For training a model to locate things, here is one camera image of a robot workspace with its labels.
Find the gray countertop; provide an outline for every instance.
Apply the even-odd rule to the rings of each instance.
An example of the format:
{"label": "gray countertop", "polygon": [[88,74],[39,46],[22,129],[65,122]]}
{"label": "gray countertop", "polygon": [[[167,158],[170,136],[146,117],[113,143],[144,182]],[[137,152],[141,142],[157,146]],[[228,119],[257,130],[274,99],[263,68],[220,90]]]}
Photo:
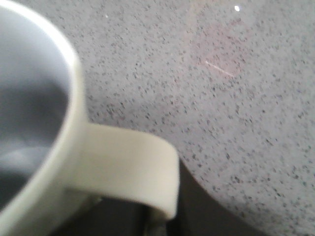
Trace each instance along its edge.
{"label": "gray countertop", "polygon": [[85,70],[92,122],[166,138],[275,236],[315,232],[315,1],[21,0]]}

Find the mug handle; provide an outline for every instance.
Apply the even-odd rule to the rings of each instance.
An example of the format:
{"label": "mug handle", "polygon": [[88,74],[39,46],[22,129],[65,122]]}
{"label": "mug handle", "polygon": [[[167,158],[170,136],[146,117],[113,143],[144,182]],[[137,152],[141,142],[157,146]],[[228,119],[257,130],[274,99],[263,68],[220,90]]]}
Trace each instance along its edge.
{"label": "mug handle", "polygon": [[69,187],[145,204],[156,209],[153,221],[169,220],[176,214],[179,158],[174,147],[157,136],[88,124]]}

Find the mug rim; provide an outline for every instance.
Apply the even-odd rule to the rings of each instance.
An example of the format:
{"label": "mug rim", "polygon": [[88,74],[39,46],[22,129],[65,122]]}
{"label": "mug rim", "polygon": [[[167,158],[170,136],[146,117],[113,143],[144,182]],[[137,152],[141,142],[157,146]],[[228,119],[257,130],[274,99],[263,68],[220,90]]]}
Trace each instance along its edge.
{"label": "mug rim", "polygon": [[0,235],[2,235],[1,232],[8,232],[19,218],[36,204],[66,161],[67,156],[59,153],[64,149],[64,144],[70,139],[71,132],[76,127],[76,113],[79,112],[78,107],[84,104],[84,93],[81,63],[66,36],[45,17],[20,3],[0,0],[0,8],[22,16],[45,32],[63,57],[69,75],[69,95],[62,125],[41,166],[0,212]]}

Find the speckled countertop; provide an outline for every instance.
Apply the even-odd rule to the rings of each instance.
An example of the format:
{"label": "speckled countertop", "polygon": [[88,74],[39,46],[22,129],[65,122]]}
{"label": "speckled countertop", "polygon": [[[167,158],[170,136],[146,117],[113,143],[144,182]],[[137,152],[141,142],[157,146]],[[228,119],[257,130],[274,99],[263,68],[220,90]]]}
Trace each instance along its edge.
{"label": "speckled countertop", "polygon": [[252,226],[315,235],[315,1],[20,2],[75,45],[93,122],[166,138]]}

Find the ceramic mug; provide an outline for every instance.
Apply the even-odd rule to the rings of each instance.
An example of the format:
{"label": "ceramic mug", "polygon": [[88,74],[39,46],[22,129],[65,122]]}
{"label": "ceramic mug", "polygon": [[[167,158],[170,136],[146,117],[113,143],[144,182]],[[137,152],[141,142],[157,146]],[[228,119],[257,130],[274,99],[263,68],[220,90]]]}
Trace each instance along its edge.
{"label": "ceramic mug", "polygon": [[0,0],[0,35],[0,236],[47,235],[95,196],[148,205],[152,221],[174,217],[176,150],[88,123],[78,56],[39,14]]}

